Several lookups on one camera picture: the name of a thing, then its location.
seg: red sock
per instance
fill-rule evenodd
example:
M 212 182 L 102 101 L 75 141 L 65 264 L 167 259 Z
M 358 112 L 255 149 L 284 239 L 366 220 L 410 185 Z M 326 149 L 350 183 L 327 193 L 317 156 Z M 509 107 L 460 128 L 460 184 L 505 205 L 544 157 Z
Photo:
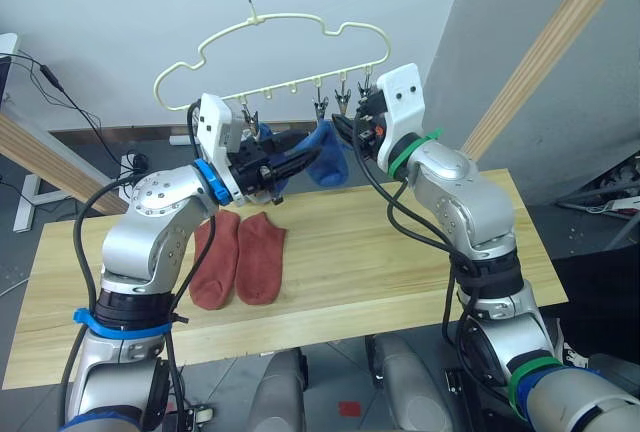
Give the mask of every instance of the red sock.
M 269 222 L 264 212 L 240 224 L 236 292 L 247 304 L 270 304 L 278 296 L 282 284 L 282 251 L 286 233 L 286 229 Z
M 189 284 L 191 300 L 203 309 L 219 309 L 231 292 L 238 263 L 239 223 L 240 216 L 233 212 L 220 210 L 216 215 L 213 243 Z M 194 261 L 207 244 L 210 228 L 211 223 L 207 222 L 196 229 Z

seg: green cable tie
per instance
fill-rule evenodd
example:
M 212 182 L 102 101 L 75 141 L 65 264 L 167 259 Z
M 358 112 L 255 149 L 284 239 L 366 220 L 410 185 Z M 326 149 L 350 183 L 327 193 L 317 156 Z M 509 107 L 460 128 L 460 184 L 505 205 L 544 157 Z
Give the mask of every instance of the green cable tie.
M 538 357 L 537 359 L 530 360 L 529 362 L 525 362 L 511 374 L 511 380 L 509 381 L 509 404 L 511 408 L 518 414 L 522 420 L 526 421 L 520 410 L 518 410 L 518 405 L 516 404 L 516 392 L 518 390 L 518 384 L 520 381 L 531 372 L 536 371 L 542 367 L 547 365 L 559 365 L 562 366 L 560 362 L 555 357 Z
M 398 157 L 396 157 L 396 159 L 391 163 L 391 166 L 389 166 L 389 177 L 395 179 L 396 172 L 407 160 L 409 160 L 411 154 L 413 154 L 413 152 L 426 141 L 435 140 L 440 137 L 440 134 L 442 134 L 442 129 L 437 128 L 426 137 L 416 139 L 411 142 L 411 144 L 406 149 L 404 149 Z

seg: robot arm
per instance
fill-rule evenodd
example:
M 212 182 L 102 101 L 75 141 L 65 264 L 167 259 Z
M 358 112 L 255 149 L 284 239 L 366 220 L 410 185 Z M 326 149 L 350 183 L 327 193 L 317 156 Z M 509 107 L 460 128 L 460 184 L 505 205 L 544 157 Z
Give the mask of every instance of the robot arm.
M 511 201 L 463 153 L 425 137 L 420 84 L 414 64 L 388 72 L 377 90 L 364 95 L 355 121 L 334 116 L 334 123 L 349 142 L 357 123 L 354 149 L 391 178 L 406 180 L 448 242 L 473 262 L 475 271 L 452 258 L 458 298 L 465 308 L 473 300 L 459 325 L 459 345 L 473 375 L 508 397 L 536 431 L 635 430 L 640 401 L 554 357 L 531 285 L 520 272 Z
M 159 425 L 169 392 L 169 366 L 159 355 L 176 320 L 172 290 L 189 237 L 219 206 L 281 201 L 276 184 L 303 170 L 319 152 L 283 157 L 304 133 L 242 140 L 244 127 L 222 100 L 204 94 L 198 126 L 203 158 L 150 174 L 133 188 L 127 212 L 103 244 L 95 309 L 74 316 L 88 330 L 65 430 Z

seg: wooden table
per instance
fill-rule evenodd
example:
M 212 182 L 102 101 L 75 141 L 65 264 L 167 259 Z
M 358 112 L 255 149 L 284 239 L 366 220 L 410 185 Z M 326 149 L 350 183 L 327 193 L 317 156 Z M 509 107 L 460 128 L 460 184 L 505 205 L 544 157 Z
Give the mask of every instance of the wooden table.
M 486 175 L 513 200 L 523 275 L 532 283 L 538 304 L 566 301 L 508 172 Z M 390 191 L 397 187 L 387 185 Z M 433 220 L 412 194 L 407 193 L 403 202 Z M 190 322 L 174 326 L 181 364 L 441 322 L 447 255 L 396 232 L 386 220 L 385 202 L 371 187 L 295 194 L 277 207 L 249 205 L 237 212 L 248 217 L 265 209 L 275 225 L 289 230 L 278 299 L 267 306 L 249 306 L 234 295 L 225 308 L 205 311 L 184 297 L 178 312 Z M 118 216 L 100 217 L 84 225 L 85 249 L 97 283 L 102 241 L 117 220 Z M 406 220 L 400 222 L 409 226 Z M 72 222 L 50 223 L 43 229 L 5 389 L 60 379 L 78 328 L 72 313 L 87 302 L 71 231 Z M 192 262 L 193 240 L 182 276 Z M 459 313 L 456 303 L 452 317 Z

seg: white plastic hanger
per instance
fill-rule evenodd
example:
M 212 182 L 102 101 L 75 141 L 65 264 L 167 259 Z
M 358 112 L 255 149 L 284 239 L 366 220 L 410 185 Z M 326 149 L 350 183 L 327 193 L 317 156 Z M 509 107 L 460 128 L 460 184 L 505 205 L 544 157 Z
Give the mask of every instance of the white plastic hanger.
M 264 94 L 264 96 L 267 99 L 272 98 L 273 96 L 273 91 L 277 90 L 277 89 L 282 89 L 282 88 L 289 88 L 289 91 L 292 94 L 295 94 L 298 91 L 298 86 L 300 84 L 303 84 L 305 82 L 313 82 L 315 84 L 316 87 L 320 87 L 322 85 L 322 79 L 325 79 L 327 77 L 332 77 L 332 76 L 339 76 L 340 80 L 342 82 L 344 82 L 347 79 L 347 73 L 348 72 L 352 72 L 354 70 L 364 70 L 365 74 L 367 75 L 371 75 L 372 69 L 374 65 L 379 65 L 382 64 L 383 62 L 385 62 L 388 58 L 389 55 L 391 54 L 391 41 L 389 40 L 389 37 L 387 36 L 387 34 L 384 32 L 384 30 L 382 30 L 380 27 L 376 27 L 375 25 L 371 25 L 371 24 L 366 24 L 366 23 L 362 23 L 362 22 L 344 22 L 340 25 L 340 27 L 338 28 L 338 30 L 336 31 L 331 31 L 327 29 L 327 24 L 325 23 L 325 21 L 318 17 L 317 15 L 311 15 L 311 14 L 299 14 L 299 13 L 282 13 L 282 14 L 265 14 L 265 15 L 257 15 L 256 14 L 256 10 L 255 7 L 253 6 L 253 2 L 251 0 L 249 0 L 249 6 L 251 7 L 251 17 L 249 17 L 245 22 L 241 22 L 239 24 L 233 25 L 231 27 L 228 27 L 224 30 L 221 30 L 220 32 L 212 35 L 211 37 L 207 38 L 206 40 L 204 40 L 199 46 L 198 46 L 198 54 L 200 55 L 200 61 L 198 61 L 195 64 L 188 64 L 187 62 L 184 61 L 180 61 L 180 62 L 176 62 L 175 64 L 173 64 L 171 67 L 167 68 L 166 70 L 164 70 L 163 72 L 160 73 L 160 75 L 158 75 L 158 77 L 156 78 L 154 84 L 153 84 L 153 96 L 156 98 L 156 100 L 158 101 L 158 103 L 160 105 L 162 105 L 165 109 L 168 110 L 186 110 L 187 108 L 189 108 L 189 104 L 184 104 L 184 105 L 179 105 L 179 106 L 169 106 L 167 105 L 161 98 L 160 98 L 160 94 L 159 94 L 159 88 L 160 88 L 160 84 L 162 83 L 162 81 L 173 71 L 175 71 L 176 69 L 179 69 L 180 67 L 185 67 L 189 70 L 198 70 L 200 69 L 204 64 L 207 63 L 207 57 L 204 54 L 204 49 L 206 49 L 212 42 L 215 42 L 216 40 L 224 37 L 225 35 L 228 35 L 232 32 L 235 32 L 236 30 L 240 30 L 243 29 L 245 27 L 249 27 L 251 25 L 260 25 L 268 20 L 275 20 L 275 19 L 304 19 L 304 20 L 313 20 L 315 22 L 317 22 L 318 24 L 320 24 L 320 26 L 322 27 L 322 33 L 324 35 L 330 36 L 330 37 L 336 37 L 340 34 L 342 34 L 342 32 L 344 31 L 344 29 L 348 28 L 348 27 L 353 27 L 353 28 L 359 28 L 359 29 L 368 29 L 371 30 L 373 32 L 375 32 L 376 34 L 378 34 L 380 37 L 382 37 L 382 40 L 384 40 L 384 43 L 386 45 L 387 51 L 385 53 L 385 55 L 378 59 L 378 60 L 374 60 L 372 62 L 366 62 L 363 64 L 359 64 L 359 65 L 354 65 L 351 67 L 346 67 L 344 69 L 338 69 L 338 70 L 334 70 L 331 72 L 325 72 L 322 74 L 317 74 L 317 75 L 312 75 L 309 77 L 303 77 L 300 79 L 295 79 L 295 80 L 290 80 L 288 82 L 282 82 L 280 84 L 274 84 L 274 85 L 268 85 L 266 87 L 261 87 L 258 89 L 253 89 L 253 90 L 245 90 L 244 92 L 238 92 L 235 94 L 231 94 L 231 95 L 227 95 L 225 97 L 222 98 L 222 100 L 228 100 L 228 99 L 237 99 L 241 104 L 246 104 L 247 103 L 247 97 L 250 95 L 254 95 L 254 94 Z

